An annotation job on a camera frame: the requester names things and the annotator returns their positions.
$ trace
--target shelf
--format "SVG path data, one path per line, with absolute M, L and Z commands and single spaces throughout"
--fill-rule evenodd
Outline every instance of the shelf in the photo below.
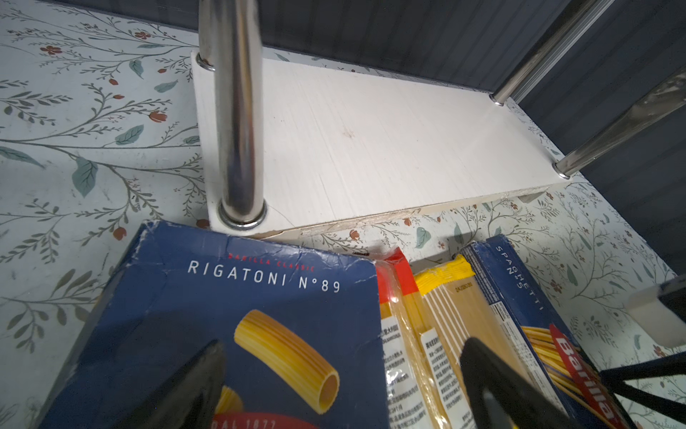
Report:
M 552 155 L 487 93 L 263 60 L 267 217 L 218 218 L 214 73 L 191 54 L 210 226 L 292 240 L 541 192 L 566 183 Z

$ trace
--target white product label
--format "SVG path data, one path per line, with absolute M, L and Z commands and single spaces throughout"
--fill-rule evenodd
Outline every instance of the white product label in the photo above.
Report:
M 395 316 L 381 320 L 381 339 L 391 429 L 431 429 L 427 406 L 410 367 Z
M 460 381 L 450 366 L 448 355 L 445 353 L 436 330 L 426 331 L 420 338 L 431 366 L 431 372 L 434 374 L 440 402 L 448 414 L 450 426 L 453 429 L 476 428 L 467 398 L 462 391 Z
M 558 410 L 562 410 L 563 413 L 567 414 L 567 411 L 562 405 L 562 402 L 560 402 L 553 386 L 550 384 L 550 381 L 548 381 L 548 377 L 545 376 L 543 369 L 531 352 L 529 344 L 521 335 L 519 329 L 517 329 L 517 325 L 507 311 L 507 308 L 505 308 L 505 305 L 502 302 L 496 302 L 495 304 L 491 304 L 490 308 L 495 313 L 495 318 L 500 322 L 500 328 L 503 329 L 505 335 L 510 339 L 514 351 L 526 367 L 526 371 L 529 373 L 531 380 L 535 383 L 536 388 L 545 396 L 545 399 L 555 405 Z

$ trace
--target stainless steel pole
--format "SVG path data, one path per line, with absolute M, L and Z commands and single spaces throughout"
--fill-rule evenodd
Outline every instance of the stainless steel pole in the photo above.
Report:
M 200 54 L 215 72 L 222 176 L 220 218 L 236 229 L 266 216 L 263 190 L 262 42 L 255 0 L 200 0 Z
M 599 156 L 616 148 L 684 104 L 686 104 L 686 66 L 681 67 L 650 90 L 607 128 L 572 150 L 559 162 L 553 164 L 553 167 L 560 176 L 569 178 Z
M 576 11 L 576 13 L 552 35 L 550 38 L 543 43 L 541 47 L 532 55 L 531 58 L 515 72 L 505 83 L 503 83 L 500 88 L 498 88 L 493 94 L 490 95 L 490 99 L 493 100 L 498 106 L 503 106 L 508 97 L 514 93 L 517 88 L 526 80 L 527 77 L 538 67 L 538 65 L 543 61 L 543 59 L 548 55 L 555 46 L 565 37 L 567 32 L 591 9 L 591 6 L 596 2 L 596 0 L 586 0 Z

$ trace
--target yellow package seal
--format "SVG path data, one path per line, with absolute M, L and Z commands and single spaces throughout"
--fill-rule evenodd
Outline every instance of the yellow package seal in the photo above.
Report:
M 440 285 L 467 277 L 474 277 L 474 271 L 464 256 L 459 255 L 452 262 L 422 271 L 415 276 L 414 280 L 417 283 L 419 293 L 424 296 Z

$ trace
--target floral wallpaper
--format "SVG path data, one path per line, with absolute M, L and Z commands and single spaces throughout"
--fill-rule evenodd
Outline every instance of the floral wallpaper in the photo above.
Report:
M 0 23 L 4 429 L 35 422 L 140 222 L 164 218 L 200 228 L 209 222 L 189 62 L 196 34 L 34 1 L 0 0 Z M 408 79 L 269 48 L 263 55 Z M 516 104 L 508 108 L 561 156 Z M 656 345 L 622 305 L 674 273 L 582 176 L 528 204 L 494 201 L 297 244 L 356 255 L 400 246 L 420 270 L 499 233 L 599 368 L 678 351 Z M 686 402 L 684 378 L 634 385 Z M 640 428 L 678 427 L 623 403 Z

